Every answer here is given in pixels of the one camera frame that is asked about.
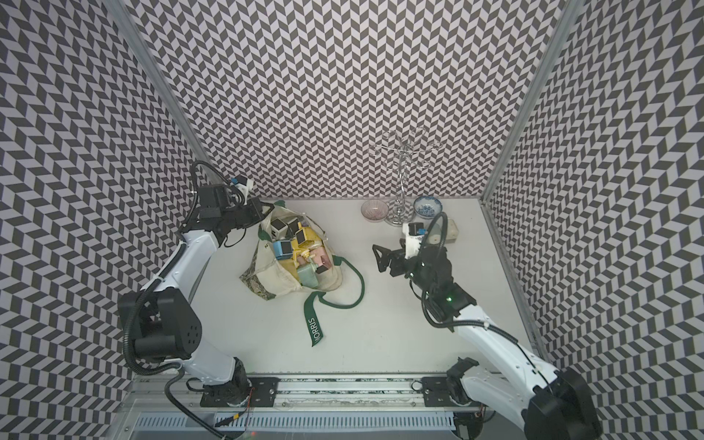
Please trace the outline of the pink pencil sharpener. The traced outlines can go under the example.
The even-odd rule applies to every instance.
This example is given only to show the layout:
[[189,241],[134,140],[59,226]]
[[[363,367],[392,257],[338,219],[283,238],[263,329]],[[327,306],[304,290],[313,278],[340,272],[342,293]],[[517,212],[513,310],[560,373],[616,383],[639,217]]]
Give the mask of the pink pencil sharpener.
[[309,252],[308,260],[315,266],[315,273],[322,274],[333,268],[334,264],[325,247],[316,247]]

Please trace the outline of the blue pencil sharpener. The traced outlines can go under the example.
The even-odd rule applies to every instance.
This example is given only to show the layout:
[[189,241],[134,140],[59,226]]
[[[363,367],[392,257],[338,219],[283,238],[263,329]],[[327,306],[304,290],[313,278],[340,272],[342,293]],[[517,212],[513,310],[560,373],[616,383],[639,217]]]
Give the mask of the blue pencil sharpener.
[[293,244],[289,239],[273,242],[272,249],[276,260],[289,260],[293,257]]

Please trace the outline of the cream pencil sharpener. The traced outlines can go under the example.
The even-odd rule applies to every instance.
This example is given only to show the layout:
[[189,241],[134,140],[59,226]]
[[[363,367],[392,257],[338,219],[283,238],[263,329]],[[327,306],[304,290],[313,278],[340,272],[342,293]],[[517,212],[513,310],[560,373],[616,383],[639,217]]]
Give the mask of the cream pencil sharpener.
[[447,220],[447,234],[445,235],[445,242],[453,243],[458,239],[459,231],[456,222],[453,219]]

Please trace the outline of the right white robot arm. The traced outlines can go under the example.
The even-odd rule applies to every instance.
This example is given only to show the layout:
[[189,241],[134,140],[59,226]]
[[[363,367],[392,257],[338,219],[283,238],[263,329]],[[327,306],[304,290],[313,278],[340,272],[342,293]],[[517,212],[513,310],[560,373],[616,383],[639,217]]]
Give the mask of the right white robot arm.
[[423,316],[438,329],[469,341],[495,368],[465,357],[447,371],[447,388],[458,404],[478,402],[524,431],[528,439],[598,439],[603,433],[590,386],[573,368],[560,370],[499,328],[454,280],[447,250],[403,250],[375,245],[379,272],[403,276],[420,290]]

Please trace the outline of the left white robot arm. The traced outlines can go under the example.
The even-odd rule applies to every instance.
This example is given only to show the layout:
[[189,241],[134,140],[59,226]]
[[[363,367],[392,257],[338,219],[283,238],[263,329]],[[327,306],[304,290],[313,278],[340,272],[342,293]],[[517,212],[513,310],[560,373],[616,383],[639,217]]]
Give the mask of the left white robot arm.
[[216,404],[245,403],[251,385],[243,362],[205,338],[188,297],[230,231],[258,225],[272,210],[272,203],[258,197],[247,203],[192,203],[178,229],[176,251],[148,284],[118,301],[122,351],[130,370],[139,376],[167,370],[188,373],[201,381],[203,396]]

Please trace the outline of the yellow pencil sharpener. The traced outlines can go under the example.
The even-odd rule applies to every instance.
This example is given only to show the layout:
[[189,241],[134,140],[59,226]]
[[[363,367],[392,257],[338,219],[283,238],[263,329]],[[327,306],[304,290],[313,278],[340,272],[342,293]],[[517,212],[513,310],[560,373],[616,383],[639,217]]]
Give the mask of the yellow pencil sharpener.
[[291,237],[293,258],[296,259],[300,255],[306,256],[307,252],[323,247],[322,238],[311,227],[307,227],[301,222],[293,222],[291,230],[293,231]]

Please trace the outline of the cream tote bag green handles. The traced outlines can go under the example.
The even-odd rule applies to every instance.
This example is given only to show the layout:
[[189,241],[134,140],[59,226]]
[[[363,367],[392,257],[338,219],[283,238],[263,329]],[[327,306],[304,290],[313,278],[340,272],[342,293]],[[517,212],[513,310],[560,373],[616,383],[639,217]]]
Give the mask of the cream tote bag green handles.
[[[315,306],[349,310],[365,298],[366,282],[361,272],[346,258],[337,255],[328,243],[326,231],[306,213],[289,209],[277,201],[258,224],[257,247],[240,280],[265,301],[293,293],[307,295],[304,306],[306,329],[313,347],[325,337]],[[357,276],[360,291],[349,304],[326,298],[344,282],[346,266]]]

